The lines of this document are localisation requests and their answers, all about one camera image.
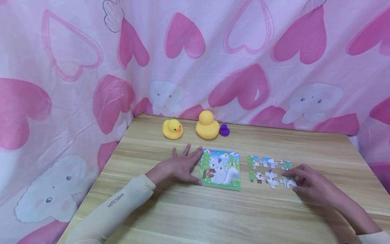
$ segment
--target wood grain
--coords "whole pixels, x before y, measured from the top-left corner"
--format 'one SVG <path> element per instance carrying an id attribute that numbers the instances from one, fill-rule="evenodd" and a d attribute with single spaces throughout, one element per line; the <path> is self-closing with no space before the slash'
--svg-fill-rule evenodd
<path id="1" fill-rule="evenodd" d="M 247 155 L 305 163 L 322 172 L 390 231 L 390 198 L 345 135 L 229 125 L 228 137 L 204 140 L 196 121 L 180 120 L 184 135 L 162 135 L 165 118 L 134 119 L 106 167 L 76 212 L 59 243 L 85 216 L 132 178 L 172 156 L 172 148 L 198 146 L 240 155 L 241 191 L 188 185 L 175 180 L 159 186 L 107 243 L 353 243 L 354 233 L 342 217 L 308 203 L 282 184 L 249 182 Z M 257 167 L 264 174 L 267 168 Z M 283 172 L 274 170 L 278 179 Z M 193 175 L 198 175 L 196 166 Z"/>

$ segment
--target pink heart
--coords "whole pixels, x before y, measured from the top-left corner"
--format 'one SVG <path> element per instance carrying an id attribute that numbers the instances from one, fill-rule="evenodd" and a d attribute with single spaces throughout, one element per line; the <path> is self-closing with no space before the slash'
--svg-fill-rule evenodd
<path id="1" fill-rule="evenodd" d="M 26 235 L 17 244 L 57 243 L 68 224 L 55 220 Z"/>
<path id="2" fill-rule="evenodd" d="M 85 65 L 85 64 L 79 64 L 78 65 L 78 70 L 75 74 L 67 74 L 65 71 L 63 71 L 60 66 L 58 65 L 57 59 L 53 54 L 53 50 L 51 49 L 51 36 L 50 36 L 50 21 L 57 21 L 64 27 L 66 27 L 69 31 L 73 32 L 76 34 L 82 41 L 84 41 L 86 44 L 88 44 L 95 52 L 97 55 L 97 61 L 94 64 L 90 65 Z M 83 69 L 95 69 L 99 67 L 102 62 L 103 62 L 103 51 L 101 50 L 100 46 L 91 38 L 89 37 L 86 33 L 82 32 L 81 30 L 77 29 L 73 25 L 69 24 L 65 20 L 61 19 L 57 15 L 55 15 L 53 12 L 50 10 L 46 9 L 45 12 L 43 13 L 43 19 L 42 19 L 42 40 L 43 40 L 43 45 L 45 46 L 46 52 L 49 56 L 49 59 L 51 61 L 51 64 L 53 65 L 54 69 L 58 73 L 61 78 L 63 78 L 66 81 L 69 82 L 74 82 L 78 80 L 81 75 L 83 74 Z"/>
<path id="3" fill-rule="evenodd" d="M 347 114 L 327 119 L 317 124 L 312 130 L 334 134 L 357 135 L 360 130 L 360 124 L 356 114 Z"/>
<path id="4" fill-rule="evenodd" d="M 326 49 L 324 8 L 321 6 L 296 20 L 273 47 L 272 59 L 282 62 L 298 52 L 304 64 L 317 62 Z"/>
<path id="5" fill-rule="evenodd" d="M 105 75 L 96 86 L 92 111 L 104 134 L 109 134 L 120 112 L 130 111 L 135 93 L 130 83 L 113 75 Z"/>
<path id="6" fill-rule="evenodd" d="M 295 129 L 294 122 L 288 125 L 282 123 L 282 118 L 285 113 L 286 111 L 282 108 L 269 106 L 256 114 L 250 120 L 249 125 L 285 128 L 291 130 Z"/>
<path id="7" fill-rule="evenodd" d="M 99 168 L 99 174 L 103 170 L 118 144 L 119 141 L 112 141 L 100 145 L 99 151 L 97 153 L 97 166 Z"/>
<path id="8" fill-rule="evenodd" d="M 184 48 L 191 59 L 197 59 L 206 50 L 206 43 L 199 28 L 185 15 L 177 12 L 172 16 L 164 41 L 165 54 L 174 59 Z"/>
<path id="9" fill-rule="evenodd" d="M 253 64 L 224 78 L 210 93 L 209 105 L 224 106 L 237 97 L 243 109 L 252 110 L 263 104 L 268 95 L 267 76 L 259 64 Z"/>
<path id="10" fill-rule="evenodd" d="M 148 115 L 158 115 L 158 116 L 163 116 L 162 113 L 160 114 L 153 114 L 153 108 L 152 108 L 152 103 L 149 101 L 148 98 L 143 98 L 137 105 L 135 105 L 133 109 L 133 116 L 137 116 L 145 112 Z"/>
<path id="11" fill-rule="evenodd" d="M 51 99 L 39 86 L 17 79 L 0 78 L 0 146 L 21 148 L 30 135 L 27 117 L 44 120 L 51 113 Z"/>
<path id="12" fill-rule="evenodd" d="M 230 45 L 229 45 L 230 35 L 231 35 L 233 29 L 235 28 L 238 20 L 241 18 L 241 16 L 245 12 L 245 10 L 248 8 L 248 6 L 252 2 L 253 2 L 253 0 L 247 0 L 244 3 L 244 5 L 238 10 L 236 16 L 232 20 L 232 23 L 230 23 L 230 26 L 227 29 L 225 38 L 223 39 L 223 47 L 224 47 L 224 49 L 225 49 L 225 51 L 227 53 L 232 54 L 232 53 L 239 52 L 242 49 L 245 49 L 245 51 L 250 53 L 250 54 L 256 54 L 256 53 L 259 53 L 259 52 L 263 51 L 269 45 L 269 43 L 271 42 L 271 40 L 273 38 L 273 35 L 274 35 L 274 25 L 273 25 L 271 13 L 269 12 L 269 9 L 267 7 L 266 1 L 265 0 L 259 0 L 259 2 L 261 4 L 262 14 L 264 16 L 264 21 L 265 21 L 265 24 L 266 24 L 266 30 L 267 30 L 267 32 L 265 33 L 266 39 L 265 39 L 263 45 L 260 48 L 258 48 L 258 49 L 251 49 L 246 44 L 242 44 L 241 46 L 236 47 L 236 48 L 230 47 Z"/>
<path id="13" fill-rule="evenodd" d="M 350 55 L 359 55 L 367 52 L 378 43 L 379 53 L 390 56 L 390 7 L 377 15 L 371 23 L 352 40 L 347 48 Z"/>
<path id="14" fill-rule="evenodd" d="M 390 125 L 390 97 L 370 111 L 370 117 Z"/>
<path id="15" fill-rule="evenodd" d="M 193 119 L 198 120 L 200 113 L 204 111 L 204 108 L 198 104 L 194 107 L 191 107 L 189 109 L 186 109 L 180 114 L 181 119 Z"/>
<path id="16" fill-rule="evenodd" d="M 149 53 L 137 32 L 126 19 L 123 19 L 117 54 L 119 64 L 123 69 L 126 69 L 133 55 L 140 66 L 145 67 L 149 63 Z"/>

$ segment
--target white squirrel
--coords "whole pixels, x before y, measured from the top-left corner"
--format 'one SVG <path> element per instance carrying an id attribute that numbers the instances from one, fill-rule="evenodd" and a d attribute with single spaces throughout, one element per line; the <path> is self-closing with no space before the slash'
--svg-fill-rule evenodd
<path id="1" fill-rule="evenodd" d="M 227 185 L 231 180 L 238 180 L 239 173 L 234 167 L 226 167 L 222 159 L 214 158 L 209 163 L 212 173 L 211 182 L 218 185 Z"/>

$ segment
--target cream arm sleeve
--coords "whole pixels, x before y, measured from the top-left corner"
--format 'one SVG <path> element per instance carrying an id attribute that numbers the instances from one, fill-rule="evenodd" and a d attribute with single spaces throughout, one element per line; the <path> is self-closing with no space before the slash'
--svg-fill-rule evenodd
<path id="1" fill-rule="evenodd" d="M 66 244 L 100 244 L 124 222 L 136 208 L 144 204 L 156 186 L 140 175 L 110 197 L 81 221 L 66 240 Z"/>
<path id="2" fill-rule="evenodd" d="M 390 235 L 387 232 L 378 232 L 368 235 L 358 235 L 360 244 L 390 244 Z"/>

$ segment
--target large yellow rubber duck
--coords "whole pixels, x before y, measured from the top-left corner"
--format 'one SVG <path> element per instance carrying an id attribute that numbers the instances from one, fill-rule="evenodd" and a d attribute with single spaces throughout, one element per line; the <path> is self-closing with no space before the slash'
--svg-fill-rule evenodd
<path id="1" fill-rule="evenodd" d="M 167 119 L 163 124 L 163 134 L 169 139 L 175 140 L 183 135 L 183 126 L 177 119 Z"/>
<path id="2" fill-rule="evenodd" d="M 219 124 L 214 120 L 213 113 L 208 110 L 201 112 L 195 130 L 204 139 L 216 137 L 219 133 Z"/>

